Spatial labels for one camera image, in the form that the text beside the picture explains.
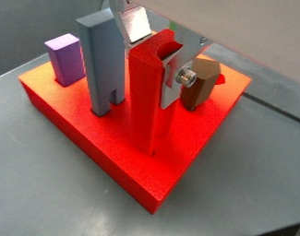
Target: purple block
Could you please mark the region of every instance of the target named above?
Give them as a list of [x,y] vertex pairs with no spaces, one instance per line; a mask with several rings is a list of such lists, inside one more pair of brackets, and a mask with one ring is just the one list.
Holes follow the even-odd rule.
[[56,82],[67,87],[86,76],[79,39],[70,33],[45,43]]

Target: red foam block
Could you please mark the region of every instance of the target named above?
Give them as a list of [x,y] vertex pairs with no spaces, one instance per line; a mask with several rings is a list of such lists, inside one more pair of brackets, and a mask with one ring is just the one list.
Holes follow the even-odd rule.
[[171,134],[178,101],[166,109],[159,107],[163,59],[181,47],[174,41],[174,32],[165,29],[140,42],[128,54],[132,140],[136,148],[147,155],[154,153],[156,137],[167,138]]
[[63,88],[55,82],[51,63],[20,75],[27,95],[75,145],[87,153],[135,201],[152,214],[185,174],[213,132],[250,81],[221,65],[225,84],[214,86],[207,101],[189,112],[179,105],[171,137],[158,142],[154,156],[134,148],[128,73],[126,100],[99,118],[90,111],[87,80]]

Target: gray block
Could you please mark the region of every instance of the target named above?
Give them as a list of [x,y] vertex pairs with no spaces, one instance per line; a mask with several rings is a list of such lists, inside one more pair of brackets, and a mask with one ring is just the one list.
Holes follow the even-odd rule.
[[91,110],[98,116],[124,99],[124,47],[110,9],[76,19]]

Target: gray table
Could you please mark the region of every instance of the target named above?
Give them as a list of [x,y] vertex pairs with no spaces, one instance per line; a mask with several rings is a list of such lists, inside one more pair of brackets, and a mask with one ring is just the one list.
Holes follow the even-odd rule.
[[245,236],[300,221],[300,120],[241,97],[150,215],[28,101],[16,76],[45,61],[0,76],[0,235]]

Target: bolt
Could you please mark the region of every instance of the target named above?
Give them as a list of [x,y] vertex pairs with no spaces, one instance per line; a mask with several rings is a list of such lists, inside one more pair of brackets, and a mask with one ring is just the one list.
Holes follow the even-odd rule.
[[185,66],[177,74],[175,81],[186,88],[190,88],[197,80],[197,74],[190,70],[189,66]]
[[201,39],[199,39],[199,44],[203,45],[203,43],[205,43],[206,40],[207,40],[207,39],[206,39],[205,37],[201,37]]

